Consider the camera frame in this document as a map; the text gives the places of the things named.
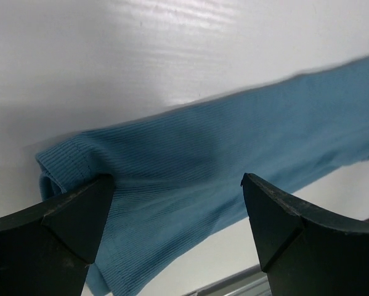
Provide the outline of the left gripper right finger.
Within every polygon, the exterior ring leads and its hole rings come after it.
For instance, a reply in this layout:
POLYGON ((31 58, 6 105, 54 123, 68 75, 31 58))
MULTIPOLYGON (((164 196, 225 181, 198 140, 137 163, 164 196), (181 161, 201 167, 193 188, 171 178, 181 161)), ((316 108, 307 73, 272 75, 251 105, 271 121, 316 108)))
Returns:
POLYGON ((369 222, 306 202, 254 174, 241 181, 273 295, 369 295, 369 222))

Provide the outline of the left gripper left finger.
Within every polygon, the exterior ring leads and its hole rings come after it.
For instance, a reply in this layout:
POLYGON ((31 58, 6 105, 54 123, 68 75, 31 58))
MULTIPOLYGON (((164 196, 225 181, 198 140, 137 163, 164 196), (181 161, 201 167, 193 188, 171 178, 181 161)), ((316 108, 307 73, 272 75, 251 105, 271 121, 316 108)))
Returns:
POLYGON ((112 203, 102 175, 0 218, 0 295, 81 295, 112 203))

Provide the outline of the teal tank top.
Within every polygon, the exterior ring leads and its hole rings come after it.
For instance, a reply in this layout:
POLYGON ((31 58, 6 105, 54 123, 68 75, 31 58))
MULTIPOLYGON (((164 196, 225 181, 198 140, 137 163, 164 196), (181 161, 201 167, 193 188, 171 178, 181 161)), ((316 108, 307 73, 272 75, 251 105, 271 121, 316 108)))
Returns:
POLYGON ((114 177, 86 282, 94 295, 136 295, 176 258, 246 217, 245 173, 293 193, 369 160, 369 57, 86 131, 36 160, 43 199, 114 177))

